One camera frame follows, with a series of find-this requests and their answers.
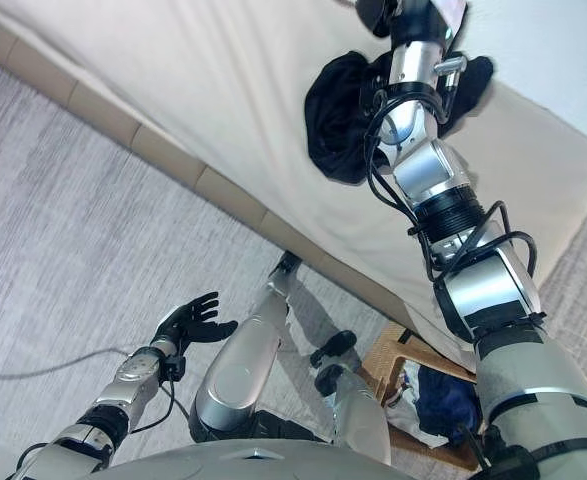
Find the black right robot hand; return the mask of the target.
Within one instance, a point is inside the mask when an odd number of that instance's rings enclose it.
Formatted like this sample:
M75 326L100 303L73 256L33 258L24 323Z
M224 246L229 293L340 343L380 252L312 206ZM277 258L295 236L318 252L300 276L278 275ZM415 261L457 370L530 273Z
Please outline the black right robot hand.
M413 41L448 48L467 13L466 1L358 0L355 10L366 29L393 46Z

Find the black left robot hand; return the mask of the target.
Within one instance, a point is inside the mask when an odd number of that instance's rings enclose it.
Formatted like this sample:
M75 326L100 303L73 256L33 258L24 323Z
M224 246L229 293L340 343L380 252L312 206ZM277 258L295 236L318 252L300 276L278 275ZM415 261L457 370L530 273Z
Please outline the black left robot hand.
M215 343L230 337L235 320L219 322L219 293L212 291L175 308L157 327L151 344L168 342L173 355L183 355L192 343Z

